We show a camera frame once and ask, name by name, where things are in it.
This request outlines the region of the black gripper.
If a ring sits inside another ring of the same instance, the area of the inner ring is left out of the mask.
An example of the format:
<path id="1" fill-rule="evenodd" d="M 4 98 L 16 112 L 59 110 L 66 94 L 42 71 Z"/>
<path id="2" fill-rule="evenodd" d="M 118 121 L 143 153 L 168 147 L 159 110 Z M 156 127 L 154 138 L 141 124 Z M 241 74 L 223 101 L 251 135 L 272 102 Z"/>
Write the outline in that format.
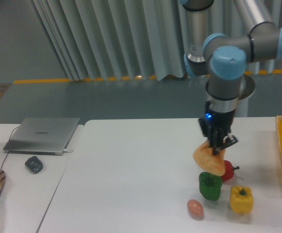
<path id="1" fill-rule="evenodd" d="M 205 114 L 198 119 L 203 135 L 208 139 L 213 155 L 218 155 L 220 151 L 225 150 L 236 144 L 238 139 L 231 134 L 231 125 L 233 122 L 235 110 L 221 113 L 211 109 L 211 101 L 205 103 Z"/>

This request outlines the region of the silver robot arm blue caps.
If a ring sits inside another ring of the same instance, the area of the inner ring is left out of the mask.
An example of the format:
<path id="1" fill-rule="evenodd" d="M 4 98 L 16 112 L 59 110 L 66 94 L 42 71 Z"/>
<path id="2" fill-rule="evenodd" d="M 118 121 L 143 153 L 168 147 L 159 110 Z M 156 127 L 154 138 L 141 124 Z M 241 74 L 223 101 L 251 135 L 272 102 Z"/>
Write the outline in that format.
<path id="1" fill-rule="evenodd" d="M 206 15 L 211 0 L 181 0 L 187 12 L 189 48 L 184 55 L 191 77 L 208 74 L 208 100 L 198 122 L 214 154 L 237 143 L 231 125 L 248 63 L 282 58 L 282 28 L 273 22 L 261 0 L 237 0 L 235 7 L 246 34 L 228 37 L 209 34 Z"/>

